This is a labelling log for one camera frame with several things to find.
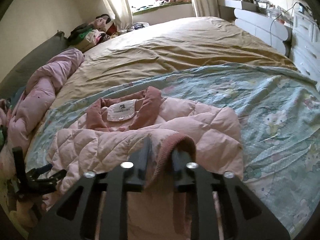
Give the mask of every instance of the white dresser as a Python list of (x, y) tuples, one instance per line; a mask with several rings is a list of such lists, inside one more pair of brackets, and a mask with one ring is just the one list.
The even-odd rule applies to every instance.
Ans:
[(320, 30), (315, 20), (294, 12), (292, 48), (289, 58), (300, 72), (318, 81), (320, 90)]

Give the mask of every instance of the bed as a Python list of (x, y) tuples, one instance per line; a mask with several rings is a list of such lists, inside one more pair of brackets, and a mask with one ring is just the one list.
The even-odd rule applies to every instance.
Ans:
[[(90, 49), (39, 124), (25, 162), (46, 164), (55, 133), (101, 97), (154, 86), (163, 96), (233, 108), (242, 126), (244, 182), (293, 239), (320, 200), (320, 95), (315, 83), (258, 38), (213, 17), (185, 18), (123, 34)], [(0, 202), (15, 218), (7, 181)]]

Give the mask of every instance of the window sill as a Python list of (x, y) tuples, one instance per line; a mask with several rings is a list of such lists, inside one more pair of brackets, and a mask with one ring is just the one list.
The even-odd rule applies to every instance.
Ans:
[(150, 8), (146, 8), (146, 9), (143, 9), (143, 10), (139, 10), (139, 11), (133, 12), (132, 15), (135, 16), (135, 15), (145, 14), (145, 13), (148, 13), (148, 12), (156, 11), (156, 10), (161, 9), (161, 8), (170, 7), (170, 6), (179, 5), (179, 4), (188, 4), (188, 3), (192, 3), (192, 2), (183, 2), (182, 1), (182, 2), (177, 2), (177, 3), (165, 3), (163, 5), (154, 6), (154, 7), (150, 7)]

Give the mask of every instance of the black clamp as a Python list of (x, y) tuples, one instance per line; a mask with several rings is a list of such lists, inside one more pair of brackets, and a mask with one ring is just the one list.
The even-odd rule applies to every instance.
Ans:
[[(29, 240), (95, 239), (102, 192), (106, 192), (100, 240), (127, 240), (127, 192), (145, 184), (151, 141), (108, 173), (84, 176), (49, 210)], [(186, 152), (173, 150), (174, 187), (190, 196), (191, 240), (219, 240), (213, 192), (219, 196), (224, 239), (290, 240), (285, 227), (232, 172), (220, 175), (194, 163)]]
[(40, 175), (51, 170), (52, 164), (47, 164), (38, 169), (32, 169), (26, 173), (22, 148), (15, 147), (12, 149), (12, 153), (18, 179), (16, 195), (19, 201), (28, 200), (56, 191), (57, 182), (63, 179), (67, 174), (66, 170), (61, 170), (49, 179), (38, 179)]

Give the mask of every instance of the rolled pink comforter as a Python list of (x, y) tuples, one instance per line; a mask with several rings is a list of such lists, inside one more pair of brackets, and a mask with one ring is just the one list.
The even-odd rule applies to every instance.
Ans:
[(8, 143), (0, 152), (0, 176), (9, 179), (15, 175), (12, 148), (20, 146), (25, 156), (32, 130), (55, 100), (56, 93), (83, 61), (82, 52), (71, 48), (53, 57), (30, 77), (25, 92), (8, 120)]

